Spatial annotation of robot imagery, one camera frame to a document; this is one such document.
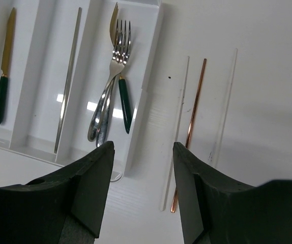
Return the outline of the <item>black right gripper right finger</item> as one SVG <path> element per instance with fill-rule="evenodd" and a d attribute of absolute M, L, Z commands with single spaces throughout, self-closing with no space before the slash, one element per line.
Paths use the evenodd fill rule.
<path fill-rule="evenodd" d="M 184 243 L 292 243 L 292 180 L 253 187 L 173 145 Z"/>

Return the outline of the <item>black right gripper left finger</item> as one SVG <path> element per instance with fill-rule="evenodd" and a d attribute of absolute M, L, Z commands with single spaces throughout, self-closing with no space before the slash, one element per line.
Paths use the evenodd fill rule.
<path fill-rule="evenodd" d="M 0 243 L 94 243 L 114 163 L 107 141 L 24 185 L 0 187 Z"/>

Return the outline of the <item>silver fork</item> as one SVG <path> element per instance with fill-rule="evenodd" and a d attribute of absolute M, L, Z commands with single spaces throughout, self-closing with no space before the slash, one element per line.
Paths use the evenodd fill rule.
<path fill-rule="evenodd" d="M 89 131 L 87 133 L 89 141 L 96 141 L 97 130 L 101 122 L 102 107 L 104 105 L 105 95 L 110 82 L 114 76 L 117 76 L 124 70 L 131 54 L 131 22 L 117 20 L 115 30 L 116 42 L 113 47 L 112 58 L 109 65 L 109 78 L 92 116 Z"/>
<path fill-rule="evenodd" d="M 114 88 L 116 76 L 110 82 L 109 88 L 107 89 L 105 95 L 104 105 L 102 107 L 101 122 L 97 130 L 96 147 L 100 147 L 105 141 L 108 131 L 109 117 L 110 117 L 110 103 L 111 94 Z"/>

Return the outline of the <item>gold knife green handle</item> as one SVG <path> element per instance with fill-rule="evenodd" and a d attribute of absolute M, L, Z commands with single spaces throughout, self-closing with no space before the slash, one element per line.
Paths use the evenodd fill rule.
<path fill-rule="evenodd" d="M 16 8 L 13 7 L 9 15 L 8 22 L 7 22 L 7 31 L 6 31 L 6 37 L 5 37 L 5 43 L 4 43 L 2 64 L 1 64 L 2 75 L 0 77 L 0 124 L 4 121 L 5 111 L 6 111 L 9 70 L 10 70 L 11 54 L 12 54 L 12 48 L 13 48 L 15 22 L 16 22 Z"/>

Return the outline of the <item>gold fork green handle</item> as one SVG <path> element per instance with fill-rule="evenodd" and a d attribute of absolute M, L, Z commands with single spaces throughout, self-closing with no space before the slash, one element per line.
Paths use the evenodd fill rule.
<path fill-rule="evenodd" d="M 119 6 L 118 6 L 118 3 L 116 3 L 113 9 L 110 26 L 109 26 L 110 39 L 113 46 L 115 46 L 115 42 L 116 42 L 115 28 L 116 28 L 118 12 L 119 12 Z M 117 75 L 116 80 L 118 81 L 118 85 L 119 85 L 119 93 L 120 93 L 120 99 L 121 99 L 125 131 L 127 134 L 129 134 L 131 123 L 132 123 L 132 112 L 131 112 L 131 106 L 130 106 L 128 87 L 127 87 L 125 78 L 121 74 Z"/>

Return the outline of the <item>metal chopstick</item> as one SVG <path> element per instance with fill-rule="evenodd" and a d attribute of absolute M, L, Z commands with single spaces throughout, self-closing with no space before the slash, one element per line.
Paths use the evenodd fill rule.
<path fill-rule="evenodd" d="M 64 87 L 64 92 L 63 92 L 63 100 L 62 100 L 62 105 L 61 105 L 61 112 L 60 112 L 59 123 L 58 123 L 57 134 L 56 134 L 56 140 L 55 140 L 55 145 L 54 145 L 54 153 L 55 154 L 57 154 L 57 151 L 59 148 L 60 137 L 61 137 L 63 122 L 64 122 L 64 116 L 65 116 L 65 112 L 66 112 L 67 104 L 68 104 L 68 97 L 69 97 L 69 92 L 70 92 L 73 66 L 74 66 L 74 60 L 75 60 L 75 54 L 76 54 L 76 46 L 77 46 L 77 40 L 78 40 L 81 13 L 82 13 L 82 7 L 79 7 L 78 13 L 77 13 L 76 24 L 75 24 L 74 35 L 73 35 L 72 46 L 71 46 L 70 58 L 69 58 L 69 63 L 68 63 L 65 87 Z"/>

